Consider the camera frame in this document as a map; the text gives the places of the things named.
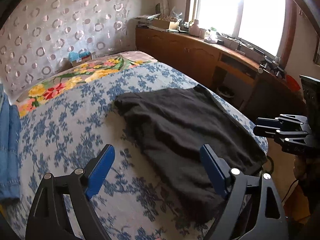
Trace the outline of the person's right hand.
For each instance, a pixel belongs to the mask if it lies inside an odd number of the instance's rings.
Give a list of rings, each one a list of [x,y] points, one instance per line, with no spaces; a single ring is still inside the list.
[[[293,174],[297,180],[303,180],[306,178],[306,170],[310,164],[310,159],[295,156]]]

